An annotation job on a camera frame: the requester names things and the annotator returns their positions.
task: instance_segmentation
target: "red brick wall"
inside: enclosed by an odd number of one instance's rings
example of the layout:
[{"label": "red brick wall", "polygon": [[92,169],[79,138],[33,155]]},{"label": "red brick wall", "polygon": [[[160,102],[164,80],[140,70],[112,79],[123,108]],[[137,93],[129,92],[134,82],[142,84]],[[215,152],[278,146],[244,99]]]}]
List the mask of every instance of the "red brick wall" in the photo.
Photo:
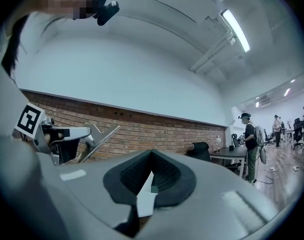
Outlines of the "red brick wall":
[{"label": "red brick wall", "polygon": [[[118,157],[137,150],[158,149],[185,154],[193,142],[207,142],[214,150],[216,136],[225,143],[225,128],[145,113],[96,105],[71,99],[24,92],[31,103],[43,108],[57,126],[83,126],[92,122],[104,131],[111,125],[120,129],[91,157],[92,160]],[[80,144],[78,152],[84,148]]]}]

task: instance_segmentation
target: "table lamp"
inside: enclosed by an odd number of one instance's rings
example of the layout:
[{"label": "table lamp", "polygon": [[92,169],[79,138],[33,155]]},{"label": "table lamp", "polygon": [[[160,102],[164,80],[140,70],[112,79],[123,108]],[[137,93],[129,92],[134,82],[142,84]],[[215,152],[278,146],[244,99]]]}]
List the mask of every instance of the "table lamp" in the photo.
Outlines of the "table lamp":
[{"label": "table lamp", "polygon": [[220,145],[222,143],[222,140],[219,135],[216,136],[215,142],[216,142],[216,151],[215,152],[220,152]]}]

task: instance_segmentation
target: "ceiling light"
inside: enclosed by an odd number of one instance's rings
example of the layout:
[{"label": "ceiling light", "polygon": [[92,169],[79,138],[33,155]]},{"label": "ceiling light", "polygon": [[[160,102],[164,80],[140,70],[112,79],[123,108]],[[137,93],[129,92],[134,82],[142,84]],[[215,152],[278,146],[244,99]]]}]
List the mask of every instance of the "ceiling light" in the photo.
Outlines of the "ceiling light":
[{"label": "ceiling light", "polygon": [[225,12],[223,12],[222,15],[233,28],[234,32],[236,33],[238,39],[240,40],[243,46],[244,51],[248,52],[250,50],[250,45],[248,44],[245,34],[241,29],[239,23],[237,22],[236,18],[233,16],[230,10],[226,10]]},{"label": "ceiling light", "polygon": [[290,88],[286,90],[284,97],[288,94],[289,91],[290,91]]}]

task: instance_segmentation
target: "white ceiling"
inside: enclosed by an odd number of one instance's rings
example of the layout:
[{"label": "white ceiling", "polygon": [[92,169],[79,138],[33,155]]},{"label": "white ceiling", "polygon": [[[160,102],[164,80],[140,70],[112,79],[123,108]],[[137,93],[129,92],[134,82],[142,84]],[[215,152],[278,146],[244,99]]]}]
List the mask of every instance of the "white ceiling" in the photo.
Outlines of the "white ceiling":
[{"label": "white ceiling", "polygon": [[[288,94],[284,97],[286,90],[290,88]],[[257,97],[238,105],[238,109],[242,112],[249,112],[251,110],[260,110],[270,105],[283,102],[287,99],[291,99],[304,92],[304,74],[297,77],[294,82],[287,82],[282,84],[266,93],[262,93]]]},{"label": "white ceiling", "polygon": [[120,11],[105,26],[93,18],[56,24],[58,33],[109,34],[154,45],[182,60],[187,70],[229,30],[218,15],[229,9],[241,25],[251,50],[227,42],[207,59],[198,74],[218,85],[252,76],[303,49],[301,34],[280,0],[108,0]]}]

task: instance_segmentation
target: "wooden floor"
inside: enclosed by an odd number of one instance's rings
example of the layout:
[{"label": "wooden floor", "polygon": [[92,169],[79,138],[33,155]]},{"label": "wooden floor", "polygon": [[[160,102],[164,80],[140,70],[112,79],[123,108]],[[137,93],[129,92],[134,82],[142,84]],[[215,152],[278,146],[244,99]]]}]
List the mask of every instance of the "wooden floor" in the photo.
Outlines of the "wooden floor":
[{"label": "wooden floor", "polygon": [[[304,190],[304,154],[301,147],[291,149],[290,145],[280,143],[281,149],[274,145],[266,146],[266,164],[258,160],[257,177],[254,187],[270,198],[281,211],[300,197]],[[293,166],[301,167],[298,171]]]}]

